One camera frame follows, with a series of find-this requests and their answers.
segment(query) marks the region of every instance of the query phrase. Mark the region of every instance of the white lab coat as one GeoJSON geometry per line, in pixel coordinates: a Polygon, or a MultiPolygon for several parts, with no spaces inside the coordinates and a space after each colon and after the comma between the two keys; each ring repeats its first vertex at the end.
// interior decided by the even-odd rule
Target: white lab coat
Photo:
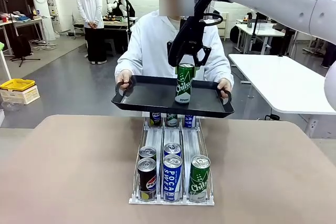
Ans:
{"type": "MultiPolygon", "coordinates": [[[[132,28],[128,51],[119,58],[115,76],[127,69],[134,75],[176,78],[175,68],[168,63],[167,42],[174,40],[178,31],[169,19],[159,16],[159,11],[156,11],[141,17],[132,28]]],[[[212,51],[206,65],[196,72],[195,80],[219,82],[226,78],[233,87],[234,78],[218,28],[209,26],[204,31],[203,44],[211,47],[212,51]]],[[[198,58],[204,58],[202,50],[198,53],[198,58]]],[[[193,57],[184,56],[182,62],[194,63],[193,57]]]]}
{"type": "Polygon", "coordinates": [[[83,18],[85,28],[90,28],[89,22],[94,22],[97,28],[104,28],[103,15],[103,0],[77,0],[78,11],[83,18]]]}

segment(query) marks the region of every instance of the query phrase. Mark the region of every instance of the shoe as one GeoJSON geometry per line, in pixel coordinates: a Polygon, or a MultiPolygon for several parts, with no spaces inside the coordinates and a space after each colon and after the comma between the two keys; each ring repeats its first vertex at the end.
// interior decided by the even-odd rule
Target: shoe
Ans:
{"type": "Polygon", "coordinates": [[[107,62],[107,60],[106,60],[106,61],[98,61],[97,64],[98,64],[98,65],[102,65],[102,64],[104,64],[104,63],[106,63],[106,62],[107,62]]]}

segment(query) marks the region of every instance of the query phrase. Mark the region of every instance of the black tray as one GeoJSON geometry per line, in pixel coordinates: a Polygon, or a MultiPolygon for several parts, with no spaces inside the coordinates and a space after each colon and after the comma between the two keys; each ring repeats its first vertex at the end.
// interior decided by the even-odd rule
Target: black tray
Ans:
{"type": "Polygon", "coordinates": [[[218,83],[193,81],[189,104],[175,102],[177,80],[148,76],[132,76],[126,91],[119,90],[123,83],[116,86],[112,102],[122,110],[147,111],[181,115],[197,115],[209,118],[225,118],[234,113],[231,93],[228,102],[223,104],[218,83]]]}

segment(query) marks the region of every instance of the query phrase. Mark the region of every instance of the chilsung can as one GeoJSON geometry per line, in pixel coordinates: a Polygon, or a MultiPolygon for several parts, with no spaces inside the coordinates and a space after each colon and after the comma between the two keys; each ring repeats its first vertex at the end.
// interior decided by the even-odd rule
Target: chilsung can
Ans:
{"type": "Polygon", "coordinates": [[[184,127],[185,128],[193,128],[195,127],[196,117],[193,115],[186,115],[184,117],[184,127]]]}
{"type": "Polygon", "coordinates": [[[190,102],[191,84],[195,73],[195,66],[189,63],[181,63],[177,71],[177,86],[175,101],[187,104],[190,102]]]}
{"type": "Polygon", "coordinates": [[[178,201],[181,190],[182,159],[174,154],[163,158],[163,200],[178,201]]]}
{"type": "Polygon", "coordinates": [[[206,188],[210,169],[210,159],[196,155],[191,159],[189,195],[190,201],[203,202],[206,200],[206,188]]]}
{"type": "Polygon", "coordinates": [[[177,114],[167,114],[167,126],[177,126],[177,114]]]}
{"type": "Polygon", "coordinates": [[[139,159],[143,159],[146,157],[152,158],[156,161],[156,149],[148,146],[142,147],[139,150],[139,159]]]}
{"type": "Polygon", "coordinates": [[[162,121],[161,113],[150,113],[151,126],[160,126],[162,121]]]}
{"type": "Polygon", "coordinates": [[[179,157],[181,157],[182,154],[182,147],[180,144],[176,144],[176,143],[167,143],[164,147],[163,147],[163,153],[164,156],[168,156],[170,154],[175,154],[179,157]]]}
{"type": "Polygon", "coordinates": [[[139,191],[140,199],[144,201],[154,200],[156,196],[156,161],[152,158],[139,160],[139,191]]]}

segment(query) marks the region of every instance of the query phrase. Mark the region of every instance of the can dispenser rack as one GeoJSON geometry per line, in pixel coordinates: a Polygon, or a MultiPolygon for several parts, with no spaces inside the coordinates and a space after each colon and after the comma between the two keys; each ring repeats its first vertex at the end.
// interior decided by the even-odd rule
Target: can dispenser rack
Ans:
{"type": "Polygon", "coordinates": [[[137,163],[139,161],[139,149],[135,162],[134,180],[130,204],[142,205],[185,205],[185,206],[214,206],[213,179],[211,167],[207,181],[207,194],[204,202],[190,201],[188,192],[191,159],[197,154],[207,155],[202,126],[199,119],[195,120],[195,127],[191,129],[182,127],[182,119],[179,119],[178,127],[167,127],[165,120],[160,127],[150,126],[149,119],[145,118],[143,130],[139,142],[139,149],[150,146],[156,149],[156,197],[151,201],[143,201],[139,195],[139,175],[137,163]],[[180,199],[176,202],[163,200],[163,147],[167,143],[179,143],[182,147],[182,171],[180,199]]]}

